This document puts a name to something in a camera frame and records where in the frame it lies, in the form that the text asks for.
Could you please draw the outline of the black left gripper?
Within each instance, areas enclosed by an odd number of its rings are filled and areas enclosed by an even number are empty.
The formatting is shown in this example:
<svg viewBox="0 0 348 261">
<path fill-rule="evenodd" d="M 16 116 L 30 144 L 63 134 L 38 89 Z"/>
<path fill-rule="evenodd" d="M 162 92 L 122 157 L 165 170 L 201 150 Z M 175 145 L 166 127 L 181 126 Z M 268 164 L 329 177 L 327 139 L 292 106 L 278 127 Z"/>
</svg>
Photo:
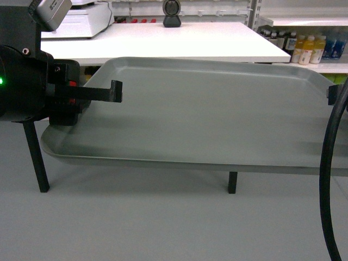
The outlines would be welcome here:
<svg viewBox="0 0 348 261">
<path fill-rule="evenodd" d="M 50 125 L 74 126 L 91 101 L 121 103 L 123 83 L 112 80 L 110 88 L 80 86 L 80 65 L 69 59 L 55 59 L 49 66 L 48 82 L 53 84 L 45 98 L 45 112 Z"/>
</svg>

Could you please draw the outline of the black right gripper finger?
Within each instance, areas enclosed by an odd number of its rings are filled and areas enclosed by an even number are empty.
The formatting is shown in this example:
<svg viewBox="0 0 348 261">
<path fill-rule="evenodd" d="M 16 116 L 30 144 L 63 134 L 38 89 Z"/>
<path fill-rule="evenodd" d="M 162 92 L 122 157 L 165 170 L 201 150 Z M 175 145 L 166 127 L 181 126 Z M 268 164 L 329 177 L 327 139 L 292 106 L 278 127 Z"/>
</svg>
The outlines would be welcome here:
<svg viewBox="0 0 348 261">
<path fill-rule="evenodd" d="M 342 88 L 342 84 L 335 84 L 328 87 L 328 89 L 326 90 L 328 105 L 334 105 L 336 103 Z"/>
</svg>

